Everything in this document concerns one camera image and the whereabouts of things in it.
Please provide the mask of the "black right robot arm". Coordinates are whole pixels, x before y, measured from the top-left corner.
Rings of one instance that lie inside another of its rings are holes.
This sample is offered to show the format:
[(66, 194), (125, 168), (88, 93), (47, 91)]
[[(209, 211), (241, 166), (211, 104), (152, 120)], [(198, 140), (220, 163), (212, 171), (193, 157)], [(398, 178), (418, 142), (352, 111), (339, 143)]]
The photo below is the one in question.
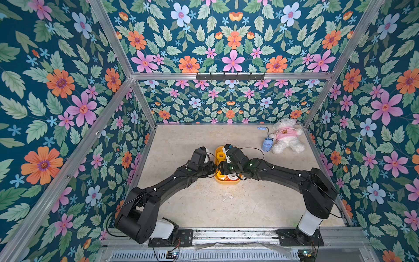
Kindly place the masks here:
[(218, 169), (222, 175), (236, 173), (242, 180), (273, 182), (301, 193), (306, 210), (298, 223), (296, 234), (307, 238), (312, 237), (322, 221), (329, 218), (337, 198), (335, 186), (317, 168), (295, 170), (260, 158), (230, 156), (228, 161), (218, 164)]

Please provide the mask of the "yellow plastic storage box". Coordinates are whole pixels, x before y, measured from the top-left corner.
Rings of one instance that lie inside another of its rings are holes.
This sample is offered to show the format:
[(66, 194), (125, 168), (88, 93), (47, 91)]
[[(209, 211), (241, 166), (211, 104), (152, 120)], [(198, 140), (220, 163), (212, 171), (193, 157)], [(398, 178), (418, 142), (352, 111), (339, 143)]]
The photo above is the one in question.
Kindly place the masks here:
[[(218, 152), (218, 151), (223, 151), (223, 147), (224, 146), (219, 146), (219, 147), (217, 147), (217, 149), (216, 149), (216, 151), (215, 151), (215, 155), (216, 155), (216, 153)], [(217, 161), (217, 158), (215, 158), (215, 164), (219, 167), (219, 165), (220, 165), (220, 163)], [(216, 179), (216, 181), (218, 182), (218, 183), (220, 183), (220, 184), (227, 184), (227, 185), (233, 185), (233, 184), (238, 184), (240, 181), (242, 181), (243, 179), (244, 179), (244, 177), (241, 175), (241, 174), (237, 174), (237, 173), (228, 173), (228, 171), (230, 171), (231, 169), (229, 169), (229, 168), (225, 168), (225, 169), (220, 169), (220, 168), (218, 168), (218, 172), (217, 172), (217, 174), (216, 174), (216, 177), (215, 177), (215, 179)], [(231, 174), (236, 174), (237, 175), (237, 177), (239, 178), (239, 180), (237, 180), (237, 181), (230, 181), (229, 179), (228, 179), (228, 175), (231, 175)], [(224, 180), (224, 181), (222, 181), (222, 180), (219, 180), (218, 178), (217, 178), (217, 175), (225, 175), (226, 176), (226, 179)]]

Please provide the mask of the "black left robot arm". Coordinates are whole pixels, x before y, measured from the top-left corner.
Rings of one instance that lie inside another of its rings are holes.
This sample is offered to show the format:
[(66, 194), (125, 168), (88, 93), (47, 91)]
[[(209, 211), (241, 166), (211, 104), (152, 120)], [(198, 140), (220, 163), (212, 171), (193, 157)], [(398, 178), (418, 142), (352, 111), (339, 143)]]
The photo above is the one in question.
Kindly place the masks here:
[(188, 162), (154, 186), (133, 188), (124, 204), (117, 208), (115, 228), (139, 244), (149, 239), (165, 239), (172, 242), (173, 233), (178, 226), (169, 219), (158, 219), (160, 206), (198, 179), (210, 178), (215, 173), (216, 165), (213, 161), (204, 164)]

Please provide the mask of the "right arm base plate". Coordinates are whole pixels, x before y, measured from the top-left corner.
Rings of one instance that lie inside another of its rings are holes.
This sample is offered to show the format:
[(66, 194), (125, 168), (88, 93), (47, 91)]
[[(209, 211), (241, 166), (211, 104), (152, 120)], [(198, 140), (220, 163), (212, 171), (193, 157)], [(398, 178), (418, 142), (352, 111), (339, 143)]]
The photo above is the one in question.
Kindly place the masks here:
[(317, 228), (312, 236), (303, 233), (299, 228), (280, 228), (275, 231), (283, 247), (324, 246), (324, 241)]

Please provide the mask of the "orange white sealing tape roll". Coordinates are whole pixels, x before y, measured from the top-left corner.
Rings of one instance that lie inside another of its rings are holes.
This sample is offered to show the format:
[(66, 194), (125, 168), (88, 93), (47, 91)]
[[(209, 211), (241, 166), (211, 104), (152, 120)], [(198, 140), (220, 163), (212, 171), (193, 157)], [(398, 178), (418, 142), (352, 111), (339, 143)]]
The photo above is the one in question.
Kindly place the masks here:
[(231, 175), (228, 175), (227, 177), (228, 177), (228, 179), (230, 181), (237, 181), (237, 180), (239, 180), (239, 178), (237, 177), (236, 174), (231, 174)]

